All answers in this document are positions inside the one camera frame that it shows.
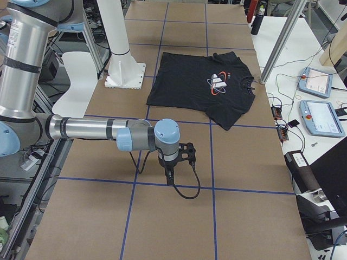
t-shirt sleeve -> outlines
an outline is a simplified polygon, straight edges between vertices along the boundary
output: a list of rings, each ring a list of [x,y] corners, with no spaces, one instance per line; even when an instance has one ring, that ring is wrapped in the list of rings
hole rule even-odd
[[[206,109],[206,115],[220,125],[224,130],[229,130],[243,114],[236,109],[228,109],[224,105],[214,105]]]

desk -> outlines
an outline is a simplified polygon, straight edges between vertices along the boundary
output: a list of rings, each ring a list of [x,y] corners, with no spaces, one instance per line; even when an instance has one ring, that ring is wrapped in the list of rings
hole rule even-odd
[[[286,18],[283,17],[264,17],[263,23],[261,25],[261,29],[256,36],[252,36],[252,40],[254,43],[254,48],[257,51],[257,57],[260,66],[264,67],[270,53],[275,45],[275,42],[278,38],[279,33],[282,30],[282,27],[286,21]],[[323,53],[320,50],[320,44],[316,40],[313,32],[310,27],[306,23],[303,18],[300,18],[295,25],[277,63],[275,66],[285,64],[288,61],[295,60],[306,60],[310,56],[314,56],[314,58],[309,58],[306,61],[299,61],[294,63],[288,63],[285,66],[280,66],[274,68],[268,81],[266,82],[266,90],[268,93],[273,94],[283,101],[283,104],[291,104],[291,100],[278,92],[278,87],[276,84],[276,76],[278,74],[286,74],[289,76],[299,76],[303,72],[304,68],[310,64],[310,67],[317,68],[319,70],[323,70],[327,73],[335,73],[335,69],[332,67],[324,67],[319,62],[319,57]],[[320,136],[312,136],[306,130],[304,123],[302,121],[301,116],[299,115],[299,101],[303,100],[323,100],[319,97],[315,97],[313,95],[295,91],[297,86],[298,79],[290,78],[287,76],[280,75],[278,76],[278,86],[279,90],[288,95],[289,97],[294,98],[293,108],[291,110],[291,106],[284,106],[282,108],[282,115],[284,119],[289,122],[293,119],[297,119],[300,122],[301,131],[305,136],[306,146],[304,150],[304,156],[311,164],[315,160],[317,160],[320,156],[322,156],[326,151],[328,151],[331,147],[337,144],[341,139],[339,138],[327,138]],[[343,82],[337,74],[333,75],[333,86],[336,88],[345,89]],[[336,90],[332,90],[330,98],[326,101],[330,101],[334,108],[338,108],[339,105],[343,102],[347,102],[347,92],[340,92]],[[344,130],[347,130],[347,124],[342,122],[342,126]],[[297,133],[300,137],[300,132],[293,128],[291,129],[293,132]],[[283,154],[288,151],[299,150],[301,148],[301,141],[294,134],[289,133],[289,141],[284,142],[282,151]],[[305,194],[303,195],[305,198],[311,199],[311,195]],[[326,203],[321,203],[319,206],[329,205],[331,204],[327,201]],[[310,247],[312,259],[317,259],[320,255],[326,254],[324,251],[316,251],[312,246]],[[334,260],[346,259],[347,256],[347,247],[338,247],[336,252],[334,253]]]
[[[167,187],[154,153],[138,175],[114,142],[75,140],[26,259],[310,259],[262,85],[229,131],[201,112],[145,105],[163,51],[233,50],[259,76],[243,8],[135,1],[126,26],[132,55],[147,64],[142,89],[101,81],[86,116],[176,120],[181,142],[197,149],[201,194],[188,201]],[[195,194],[189,165],[175,170]]]

cardboard table surface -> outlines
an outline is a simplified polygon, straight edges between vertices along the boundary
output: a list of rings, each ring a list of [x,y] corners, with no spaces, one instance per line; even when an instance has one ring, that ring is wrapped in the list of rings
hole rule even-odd
[[[202,112],[145,104],[164,51],[234,51],[259,77],[243,8],[132,2],[125,22],[132,55],[147,64],[142,89],[100,81],[86,116],[176,120],[180,142],[197,149],[201,194],[185,200],[167,187],[156,153],[136,174],[114,142],[75,140],[26,259],[310,259],[264,86],[253,83],[253,106],[229,131]],[[175,180],[195,194],[188,163]]]

black water bottle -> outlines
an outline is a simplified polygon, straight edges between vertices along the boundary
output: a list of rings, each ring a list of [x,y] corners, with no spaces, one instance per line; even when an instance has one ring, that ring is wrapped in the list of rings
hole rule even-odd
[[[253,34],[253,35],[258,34],[262,19],[264,18],[264,13],[265,13],[265,9],[259,8],[259,11],[256,14],[255,19],[251,25],[252,26],[252,30],[250,31],[251,34]]]

blue tape line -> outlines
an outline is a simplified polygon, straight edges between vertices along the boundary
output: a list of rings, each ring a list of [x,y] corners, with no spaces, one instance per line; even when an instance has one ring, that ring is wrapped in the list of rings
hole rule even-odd
[[[205,4],[205,28],[206,28],[206,56],[208,55],[208,29],[207,29],[207,7]]]
[[[163,22],[163,20],[156,19],[136,19],[136,18],[124,18],[125,21],[148,21],[148,22]]]
[[[249,126],[249,125],[233,125],[237,127],[250,127],[250,128],[266,128],[266,129],[276,129],[274,126]]]
[[[140,159],[141,159],[141,151],[139,152],[139,158],[137,160],[137,168],[140,165]],[[127,236],[127,233],[128,233],[129,222],[130,222],[131,209],[132,209],[132,204],[133,204],[133,201],[134,201],[134,194],[135,194],[135,187],[136,187],[137,176],[138,176],[138,171],[136,169],[136,173],[135,173],[135,177],[134,177],[134,183],[133,183],[132,191],[131,191],[131,198],[130,198],[130,203],[129,203],[128,215],[126,217],[126,224],[125,224],[125,230],[124,230],[123,242],[122,242],[122,245],[121,245],[121,251],[120,251],[119,260],[123,259],[124,248],[125,248],[125,243],[126,243],[126,236]]]
[[[168,45],[168,44],[151,44],[151,43],[129,43],[130,45],[143,46],[162,46],[162,47],[180,47],[180,48],[206,48],[205,46],[185,46],[185,45]],[[208,47],[209,49],[224,49],[224,50],[255,50],[249,48],[229,48],[229,47]]]
[[[85,115],[85,116],[89,116],[89,117],[93,117],[93,118],[114,118],[114,119],[131,119],[131,120],[137,120],[138,118],[126,118],[123,116],[108,116],[108,115]]]
[[[78,177],[61,177],[59,176],[58,179],[60,180],[80,180],[80,181],[94,181],[94,182],[101,182],[101,183],[119,183],[119,184],[136,184],[136,185],[147,185],[147,186],[162,186],[162,187],[169,187],[167,184],[163,183],[146,183],[146,182],[133,182],[133,181],[126,181],[126,180],[107,180],[107,179],[92,179],[92,178],[78,178]],[[197,189],[197,186],[190,186],[190,185],[177,185],[177,187],[180,188],[189,188],[189,189]],[[248,193],[266,193],[266,194],[279,194],[279,195],[295,195],[293,192],[285,192],[285,191],[260,191],[260,190],[247,190],[247,189],[241,189],[241,188],[221,188],[221,187],[204,187],[202,186],[201,189],[203,190],[216,190],[216,191],[234,191],[234,192],[248,192]]]
[[[216,191],[234,191],[234,192],[248,192],[248,193],[277,194],[277,195],[295,195],[294,192],[244,190],[244,189],[241,189],[241,188],[215,188],[215,190]]]
[[[215,246],[215,260],[218,260],[218,244],[217,244],[217,220],[216,220],[216,194],[215,194],[215,174],[214,174],[214,160],[213,160],[213,135],[212,124],[210,120],[210,154],[211,154],[211,181],[212,181],[212,207],[213,207],[213,232],[214,232],[214,246]]]
[[[125,18],[126,21],[148,21],[148,22],[170,22],[170,23],[208,23],[208,24],[229,24],[229,25],[247,25],[247,23],[217,23],[217,22],[194,22],[194,21],[173,21],[173,20],[156,20],[156,19],[136,19],[136,18]]]
[[[99,183],[120,183],[120,184],[134,184],[133,181],[126,180],[106,180],[106,179],[92,179],[92,178],[78,178],[78,177],[64,177],[59,176],[60,180],[81,180],[81,181],[95,181]]]
[[[165,11],[165,17],[164,17],[164,23],[163,23],[163,30],[162,30],[162,35],[160,37],[160,42],[159,42],[159,48],[158,48],[158,55],[157,55],[157,61],[156,61],[156,67],[154,69],[154,77],[157,75],[157,69],[158,69],[158,63],[159,63],[159,57],[160,57],[160,51],[162,49],[162,43],[163,43],[163,36],[164,36],[164,30],[165,30],[165,24],[166,24],[166,17],[168,15],[168,9],[169,9],[169,3],[166,5],[166,11]],[[150,114],[150,106],[148,105],[147,107],[147,113],[146,113],[146,119],[148,119],[148,116]]]
[[[125,120],[137,120],[138,118],[125,118],[122,116],[107,116],[107,115],[85,115],[88,117],[94,117],[94,118],[114,118],[114,119],[125,119]],[[146,117],[149,121],[158,122],[159,119],[149,119]],[[217,126],[218,124],[211,122],[190,122],[190,121],[176,121],[177,123],[183,123],[183,124],[198,124],[198,125],[214,125]],[[251,126],[251,125],[233,125],[233,127],[250,127],[250,128],[266,128],[266,129],[276,129],[274,126]]]

